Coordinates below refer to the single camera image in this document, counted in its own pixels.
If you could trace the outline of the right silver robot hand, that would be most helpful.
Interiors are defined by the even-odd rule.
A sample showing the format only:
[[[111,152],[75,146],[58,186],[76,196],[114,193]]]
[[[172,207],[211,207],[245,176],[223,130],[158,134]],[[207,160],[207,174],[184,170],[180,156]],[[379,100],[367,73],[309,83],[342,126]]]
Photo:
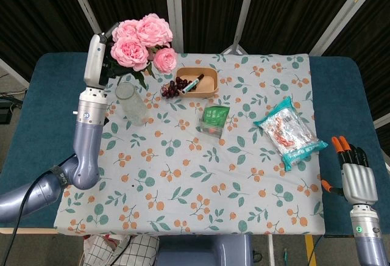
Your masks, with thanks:
[[[364,150],[350,144],[344,136],[333,136],[331,142],[338,155],[342,187],[334,187],[323,179],[322,188],[343,196],[352,205],[375,204],[378,201],[375,176]]]

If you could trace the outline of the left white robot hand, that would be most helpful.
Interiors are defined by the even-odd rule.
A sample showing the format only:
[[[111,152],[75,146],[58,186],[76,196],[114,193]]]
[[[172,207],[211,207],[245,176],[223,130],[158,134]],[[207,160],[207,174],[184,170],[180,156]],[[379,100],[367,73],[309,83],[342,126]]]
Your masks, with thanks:
[[[88,87],[104,89],[108,83],[107,71],[103,71],[105,49],[112,32],[119,26],[116,22],[107,32],[94,34],[90,40],[83,80]]]

